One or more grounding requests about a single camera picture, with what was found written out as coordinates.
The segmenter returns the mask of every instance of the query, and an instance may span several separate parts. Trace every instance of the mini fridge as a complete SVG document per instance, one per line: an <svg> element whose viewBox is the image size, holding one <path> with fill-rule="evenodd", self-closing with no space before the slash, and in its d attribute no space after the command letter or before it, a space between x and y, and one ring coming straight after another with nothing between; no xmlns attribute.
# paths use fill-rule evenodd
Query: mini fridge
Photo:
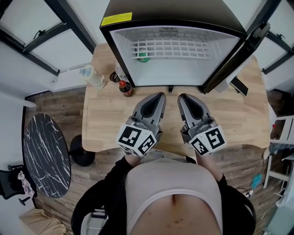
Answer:
<svg viewBox="0 0 294 235"><path fill-rule="evenodd" d="M260 45L222 0L110 0L100 30L129 83L225 90Z"/></svg>

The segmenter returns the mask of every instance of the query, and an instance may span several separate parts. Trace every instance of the round black table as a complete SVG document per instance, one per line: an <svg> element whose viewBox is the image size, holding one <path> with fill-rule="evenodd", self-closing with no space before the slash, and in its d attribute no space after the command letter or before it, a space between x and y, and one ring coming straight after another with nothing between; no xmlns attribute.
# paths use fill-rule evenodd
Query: round black table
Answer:
<svg viewBox="0 0 294 235"><path fill-rule="evenodd" d="M64 196L70 185L71 166L63 134L46 114L34 116L24 133L24 159L37 188L53 198Z"/></svg>

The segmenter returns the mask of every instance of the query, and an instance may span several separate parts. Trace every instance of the white tank top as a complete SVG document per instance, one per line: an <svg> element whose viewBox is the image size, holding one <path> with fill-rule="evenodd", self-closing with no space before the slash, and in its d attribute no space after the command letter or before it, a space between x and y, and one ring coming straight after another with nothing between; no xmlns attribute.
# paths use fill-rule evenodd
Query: white tank top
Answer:
<svg viewBox="0 0 294 235"><path fill-rule="evenodd" d="M128 173L125 191L127 235L152 202L173 194L188 194L206 202L223 233L219 187L212 174L199 165L167 158L141 164Z"/></svg>

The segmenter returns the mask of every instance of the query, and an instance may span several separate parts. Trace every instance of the wire shelf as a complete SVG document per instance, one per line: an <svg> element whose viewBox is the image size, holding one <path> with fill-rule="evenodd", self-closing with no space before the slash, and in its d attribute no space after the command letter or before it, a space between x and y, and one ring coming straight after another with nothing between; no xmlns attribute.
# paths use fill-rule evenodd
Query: wire shelf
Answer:
<svg viewBox="0 0 294 235"><path fill-rule="evenodd" d="M193 58L210 60L211 52L207 36L196 32L145 31L131 35L131 59L140 58Z"/></svg>

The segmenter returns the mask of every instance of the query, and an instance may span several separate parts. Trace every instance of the black jacket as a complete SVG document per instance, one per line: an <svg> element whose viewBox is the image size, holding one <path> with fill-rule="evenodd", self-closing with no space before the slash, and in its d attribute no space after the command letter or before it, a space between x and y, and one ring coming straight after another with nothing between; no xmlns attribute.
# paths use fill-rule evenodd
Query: black jacket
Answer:
<svg viewBox="0 0 294 235"><path fill-rule="evenodd" d="M99 181L85 192L76 205L71 219L75 235L80 235L84 216L102 206L109 219L99 235L126 234L127 205L124 181L131 169L132 166L123 157L115 163L104 180ZM253 234L256 220L251 202L238 190L228 186L224 176L217 183L221 194L223 234Z"/></svg>

